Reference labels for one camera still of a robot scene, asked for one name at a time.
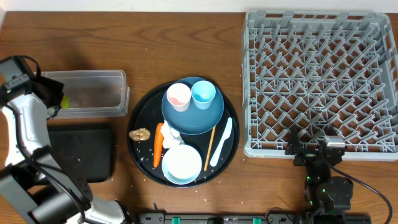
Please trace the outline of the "yellow green wrapper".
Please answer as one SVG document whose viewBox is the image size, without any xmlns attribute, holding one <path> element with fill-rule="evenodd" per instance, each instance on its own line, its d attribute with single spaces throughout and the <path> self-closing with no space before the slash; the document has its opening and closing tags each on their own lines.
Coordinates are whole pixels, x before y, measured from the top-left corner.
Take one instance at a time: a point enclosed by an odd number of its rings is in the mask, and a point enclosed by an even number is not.
<svg viewBox="0 0 398 224">
<path fill-rule="evenodd" d="M 67 95 L 63 96 L 61 107 L 62 109 L 68 109 L 70 107 L 70 98 Z"/>
</svg>

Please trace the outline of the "brown walnut-like food scrap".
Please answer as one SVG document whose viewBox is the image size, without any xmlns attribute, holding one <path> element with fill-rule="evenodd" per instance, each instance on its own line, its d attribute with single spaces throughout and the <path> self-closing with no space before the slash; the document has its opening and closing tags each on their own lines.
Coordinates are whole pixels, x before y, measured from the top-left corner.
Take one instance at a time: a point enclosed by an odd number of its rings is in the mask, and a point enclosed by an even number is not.
<svg viewBox="0 0 398 224">
<path fill-rule="evenodd" d="M 129 132 L 129 137 L 133 141 L 146 141 L 150 138 L 150 131 L 146 128 L 139 128 Z"/>
</svg>

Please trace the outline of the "light blue bowl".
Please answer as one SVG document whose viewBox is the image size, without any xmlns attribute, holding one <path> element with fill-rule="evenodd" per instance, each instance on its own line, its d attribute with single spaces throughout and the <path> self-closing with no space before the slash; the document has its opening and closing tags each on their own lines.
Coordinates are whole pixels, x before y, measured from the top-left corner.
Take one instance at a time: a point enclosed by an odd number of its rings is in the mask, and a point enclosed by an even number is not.
<svg viewBox="0 0 398 224">
<path fill-rule="evenodd" d="M 199 176 L 201 168 L 200 153 L 194 147 L 185 144 L 170 148 L 162 159 L 164 177 L 176 185 L 193 182 Z"/>
</svg>

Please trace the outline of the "orange carrot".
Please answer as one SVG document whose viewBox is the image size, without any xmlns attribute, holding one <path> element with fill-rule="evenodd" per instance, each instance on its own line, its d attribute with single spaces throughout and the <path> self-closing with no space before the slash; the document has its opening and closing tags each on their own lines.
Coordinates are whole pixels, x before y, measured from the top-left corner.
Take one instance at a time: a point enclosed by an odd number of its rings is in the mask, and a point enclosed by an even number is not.
<svg viewBox="0 0 398 224">
<path fill-rule="evenodd" d="M 154 139 L 154 160 L 153 166 L 154 168 L 158 167 L 160 164 L 160 159 L 162 155 L 162 148 L 163 148 L 163 140 L 164 137 L 161 133 L 161 129 L 163 127 L 163 123 L 159 123 L 155 130 L 155 139 Z"/>
</svg>

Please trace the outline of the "white napkin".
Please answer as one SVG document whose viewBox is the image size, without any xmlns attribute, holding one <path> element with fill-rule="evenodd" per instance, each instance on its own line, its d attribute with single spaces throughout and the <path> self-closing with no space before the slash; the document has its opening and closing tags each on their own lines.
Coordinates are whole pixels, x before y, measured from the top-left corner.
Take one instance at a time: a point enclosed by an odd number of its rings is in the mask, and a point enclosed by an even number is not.
<svg viewBox="0 0 398 224">
<path fill-rule="evenodd" d="M 172 147 L 185 144 L 180 133 L 172 128 L 167 121 L 164 121 L 160 132 L 164 138 L 162 142 L 164 149 L 170 149 Z"/>
</svg>

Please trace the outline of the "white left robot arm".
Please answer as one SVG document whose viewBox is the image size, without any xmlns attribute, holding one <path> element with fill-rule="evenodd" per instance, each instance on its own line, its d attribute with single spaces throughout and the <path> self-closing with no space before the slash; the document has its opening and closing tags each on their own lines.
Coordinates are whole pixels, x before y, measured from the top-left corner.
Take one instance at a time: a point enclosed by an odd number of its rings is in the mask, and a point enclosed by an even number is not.
<svg viewBox="0 0 398 224">
<path fill-rule="evenodd" d="M 119 202 L 93 195 L 82 173 L 51 147 L 47 110 L 60 104 L 62 88 L 26 73 L 1 85 L 11 147 L 1 195 L 27 223 L 129 223 Z"/>
</svg>

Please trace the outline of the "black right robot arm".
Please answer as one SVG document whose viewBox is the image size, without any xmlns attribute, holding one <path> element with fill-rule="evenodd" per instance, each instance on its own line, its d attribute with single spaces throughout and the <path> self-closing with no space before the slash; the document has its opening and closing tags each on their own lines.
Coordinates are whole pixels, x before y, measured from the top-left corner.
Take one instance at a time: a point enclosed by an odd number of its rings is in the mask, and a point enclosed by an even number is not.
<svg viewBox="0 0 398 224">
<path fill-rule="evenodd" d="M 326 135 L 316 149 L 302 145 L 297 128 L 290 127 L 286 155 L 293 155 L 294 166 L 304 166 L 305 200 L 311 208 L 303 215 L 306 223 L 343 223 L 344 211 L 351 208 L 353 182 L 347 177 L 332 176 L 331 169 L 342 161 L 346 144 L 339 136 Z"/>
</svg>

